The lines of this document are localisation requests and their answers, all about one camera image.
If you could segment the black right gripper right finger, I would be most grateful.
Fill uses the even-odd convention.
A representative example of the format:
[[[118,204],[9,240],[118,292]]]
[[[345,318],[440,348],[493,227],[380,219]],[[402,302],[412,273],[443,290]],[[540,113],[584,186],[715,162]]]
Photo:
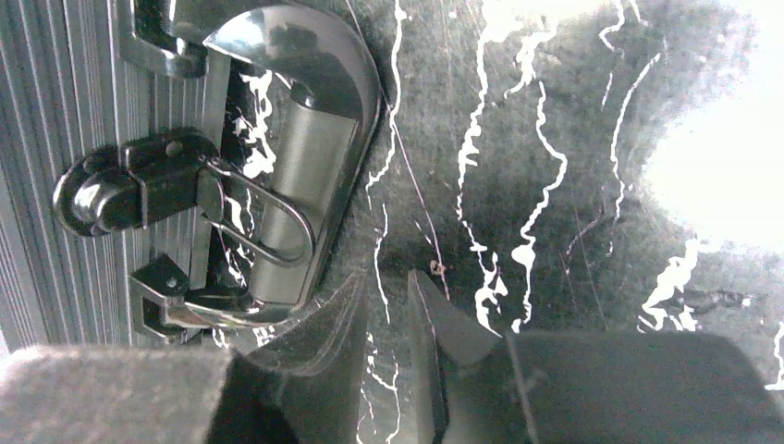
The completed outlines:
[[[421,443],[779,443],[783,412],[712,334],[497,336],[407,276]]]

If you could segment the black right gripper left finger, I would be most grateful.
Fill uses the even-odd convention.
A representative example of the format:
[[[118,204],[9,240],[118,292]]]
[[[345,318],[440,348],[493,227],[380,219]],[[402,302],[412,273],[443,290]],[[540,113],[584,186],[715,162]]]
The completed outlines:
[[[5,443],[350,443],[367,307],[349,276],[261,348],[44,347],[1,363]]]

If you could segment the black poker set case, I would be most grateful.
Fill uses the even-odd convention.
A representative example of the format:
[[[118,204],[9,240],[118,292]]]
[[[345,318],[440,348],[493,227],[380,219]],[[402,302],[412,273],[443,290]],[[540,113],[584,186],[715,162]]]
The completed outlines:
[[[1,5],[1,340],[177,346],[314,304],[381,107],[308,1]]]

